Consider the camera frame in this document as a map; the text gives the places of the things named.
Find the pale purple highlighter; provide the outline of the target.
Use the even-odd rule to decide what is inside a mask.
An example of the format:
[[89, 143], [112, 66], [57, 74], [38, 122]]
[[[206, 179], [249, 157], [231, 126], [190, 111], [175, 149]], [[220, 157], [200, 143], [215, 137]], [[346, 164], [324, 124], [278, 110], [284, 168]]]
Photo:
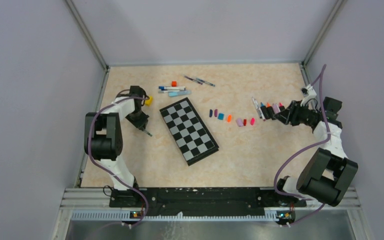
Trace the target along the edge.
[[272, 108], [275, 114], [278, 114], [281, 111], [279, 106], [276, 103], [272, 104]]

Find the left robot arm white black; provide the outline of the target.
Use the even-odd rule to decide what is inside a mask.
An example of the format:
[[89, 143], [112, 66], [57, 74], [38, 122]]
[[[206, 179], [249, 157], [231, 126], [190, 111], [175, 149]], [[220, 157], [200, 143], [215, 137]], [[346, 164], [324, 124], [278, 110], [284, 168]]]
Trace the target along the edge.
[[121, 122], [127, 120], [136, 129], [146, 132], [149, 116], [142, 107], [149, 98], [142, 87], [132, 85], [120, 91], [108, 106], [85, 115], [84, 151], [96, 167], [109, 174], [113, 181], [110, 196], [115, 200], [121, 198], [129, 207], [140, 202], [141, 194], [122, 156]]

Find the pale purple highlighter cap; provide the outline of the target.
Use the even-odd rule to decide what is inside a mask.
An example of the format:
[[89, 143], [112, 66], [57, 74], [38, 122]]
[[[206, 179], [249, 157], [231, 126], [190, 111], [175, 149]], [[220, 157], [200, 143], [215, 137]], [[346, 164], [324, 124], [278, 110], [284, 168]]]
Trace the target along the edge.
[[241, 118], [236, 119], [236, 124], [238, 127], [243, 127], [244, 126], [244, 121]]

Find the black highlighter orange cap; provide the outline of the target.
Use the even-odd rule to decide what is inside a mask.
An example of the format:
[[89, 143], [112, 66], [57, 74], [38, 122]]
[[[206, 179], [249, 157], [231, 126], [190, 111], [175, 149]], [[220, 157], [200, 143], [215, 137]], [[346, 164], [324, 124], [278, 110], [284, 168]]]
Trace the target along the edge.
[[276, 117], [275, 117], [276, 113], [275, 113], [273, 107], [268, 102], [266, 103], [266, 109], [267, 109], [267, 112], [268, 112], [268, 115], [270, 116], [270, 118], [272, 120], [276, 120]]

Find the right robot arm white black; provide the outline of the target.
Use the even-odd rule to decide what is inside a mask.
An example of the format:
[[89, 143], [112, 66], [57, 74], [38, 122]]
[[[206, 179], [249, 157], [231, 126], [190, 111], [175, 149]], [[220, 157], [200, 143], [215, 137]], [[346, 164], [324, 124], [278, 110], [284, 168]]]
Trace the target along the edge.
[[273, 192], [273, 200], [277, 205], [287, 206], [295, 197], [335, 207], [343, 199], [358, 171], [358, 164], [348, 158], [342, 146], [343, 126], [337, 120], [341, 107], [341, 101], [330, 97], [324, 98], [319, 110], [293, 100], [274, 115], [285, 125], [311, 127], [317, 147], [298, 178], [275, 176], [277, 189]]

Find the white marker magenta end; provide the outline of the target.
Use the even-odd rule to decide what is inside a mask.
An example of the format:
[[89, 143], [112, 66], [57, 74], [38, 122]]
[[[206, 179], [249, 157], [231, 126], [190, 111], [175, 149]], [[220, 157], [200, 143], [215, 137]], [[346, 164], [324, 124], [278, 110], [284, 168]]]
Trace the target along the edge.
[[266, 117], [265, 117], [265, 115], [263, 114], [262, 108], [261, 108], [260, 106], [258, 107], [258, 110], [259, 110], [259, 113], [260, 113], [260, 116], [261, 116], [262, 120], [263, 120], [263, 121], [266, 121]]

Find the black highlighter blue tip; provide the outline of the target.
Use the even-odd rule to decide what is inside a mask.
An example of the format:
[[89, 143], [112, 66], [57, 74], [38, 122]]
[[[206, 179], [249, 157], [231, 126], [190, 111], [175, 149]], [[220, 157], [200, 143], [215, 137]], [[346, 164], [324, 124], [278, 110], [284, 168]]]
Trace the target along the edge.
[[266, 106], [265, 106], [262, 102], [260, 103], [260, 110], [261, 110], [262, 115], [264, 116], [264, 118], [265, 118], [266, 120], [271, 119], [270, 114], [269, 114], [269, 112], [268, 112]]

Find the black highlighter pink cap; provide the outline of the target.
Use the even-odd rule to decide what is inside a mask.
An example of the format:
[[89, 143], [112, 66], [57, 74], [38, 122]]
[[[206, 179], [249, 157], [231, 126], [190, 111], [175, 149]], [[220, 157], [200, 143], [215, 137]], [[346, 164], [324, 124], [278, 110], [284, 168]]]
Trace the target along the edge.
[[282, 111], [284, 111], [286, 108], [285, 108], [285, 106], [280, 102], [279, 104], [278, 104], [278, 108], [279, 108], [279, 110], [282, 112]]

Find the blue highlighter cap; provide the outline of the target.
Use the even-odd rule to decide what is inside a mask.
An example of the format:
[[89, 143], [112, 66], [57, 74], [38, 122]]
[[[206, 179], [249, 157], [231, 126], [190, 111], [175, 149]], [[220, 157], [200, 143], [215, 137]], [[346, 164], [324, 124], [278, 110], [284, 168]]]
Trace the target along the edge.
[[218, 119], [218, 120], [223, 120], [224, 117], [225, 117], [225, 115], [224, 115], [223, 113], [219, 113], [219, 114], [217, 115], [217, 119]]

